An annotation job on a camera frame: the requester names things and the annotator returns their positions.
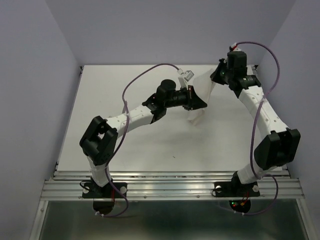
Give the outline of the white cloth napkin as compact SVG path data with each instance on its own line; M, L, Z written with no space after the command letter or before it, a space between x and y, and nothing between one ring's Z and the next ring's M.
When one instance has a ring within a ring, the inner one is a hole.
M196 76L192 82L196 95L206 104L209 103L211 93L216 85L216 83L211 80L211 75L214 71L215 69L211 68L207 72ZM193 126L196 126L204 118L205 113L206 113L206 107L201 107L200 109L191 110L188 114L187 120Z

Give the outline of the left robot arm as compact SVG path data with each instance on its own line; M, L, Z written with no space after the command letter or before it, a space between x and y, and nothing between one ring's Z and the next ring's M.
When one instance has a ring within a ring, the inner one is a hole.
M115 117L94 117L79 141L79 145L89 161L91 178L80 186L82 197L120 198L126 183L113 183L109 163L124 142L126 134L136 128L151 125L167 113L168 108L183 107L195 111L208 106L209 91L199 84L186 85L176 89L173 80L165 79L146 101L133 110Z

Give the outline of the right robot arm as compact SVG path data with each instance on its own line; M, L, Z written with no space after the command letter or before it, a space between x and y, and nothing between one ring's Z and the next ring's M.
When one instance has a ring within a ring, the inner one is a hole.
M239 49L228 52L220 59L210 76L214 83L228 85L252 116L253 131L258 130L262 141L250 147L249 163L236 171L230 181L215 182L216 197L242 197L260 195L257 180L294 160L301 134L289 128L276 114L265 98L260 81L248 74L247 54Z

